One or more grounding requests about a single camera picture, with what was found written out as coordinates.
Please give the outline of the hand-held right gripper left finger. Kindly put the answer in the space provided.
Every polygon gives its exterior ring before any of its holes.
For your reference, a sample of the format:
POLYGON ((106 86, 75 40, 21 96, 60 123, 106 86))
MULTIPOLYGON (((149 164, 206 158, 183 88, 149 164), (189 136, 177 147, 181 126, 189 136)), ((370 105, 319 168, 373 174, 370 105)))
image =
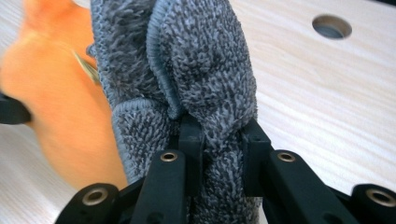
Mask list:
POLYGON ((185 115, 179 135, 168 149, 154 154, 130 224, 187 224, 187 198, 198 195, 203 182, 202 127, 185 115))

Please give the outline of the grey microfibre cloth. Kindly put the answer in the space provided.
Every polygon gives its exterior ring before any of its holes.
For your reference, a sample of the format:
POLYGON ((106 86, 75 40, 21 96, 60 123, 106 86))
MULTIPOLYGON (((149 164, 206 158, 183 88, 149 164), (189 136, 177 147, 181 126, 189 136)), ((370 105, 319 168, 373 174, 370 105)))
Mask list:
POLYGON ((127 181, 143 177, 188 113, 205 137, 190 224, 258 224, 243 192, 241 128, 257 115, 248 46, 229 0, 91 0, 97 62, 127 181))

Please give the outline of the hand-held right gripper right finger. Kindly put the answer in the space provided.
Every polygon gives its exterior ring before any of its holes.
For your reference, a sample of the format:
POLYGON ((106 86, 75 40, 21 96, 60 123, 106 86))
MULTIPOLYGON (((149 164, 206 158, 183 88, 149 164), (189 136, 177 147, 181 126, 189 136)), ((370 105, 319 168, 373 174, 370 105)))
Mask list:
POLYGON ((245 195, 269 224, 359 224, 298 154, 275 150, 256 120, 241 129, 245 195))

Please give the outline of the orange plush toy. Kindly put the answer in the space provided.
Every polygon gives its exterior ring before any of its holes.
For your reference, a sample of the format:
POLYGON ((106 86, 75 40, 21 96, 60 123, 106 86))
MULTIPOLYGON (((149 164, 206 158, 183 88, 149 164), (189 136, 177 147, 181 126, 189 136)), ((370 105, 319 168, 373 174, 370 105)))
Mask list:
POLYGON ((74 0, 23 0, 23 6, 20 33, 0 61, 0 91, 28 109, 45 157, 67 183, 125 187, 109 104, 81 66, 95 63, 86 53, 93 42, 90 11, 74 0))

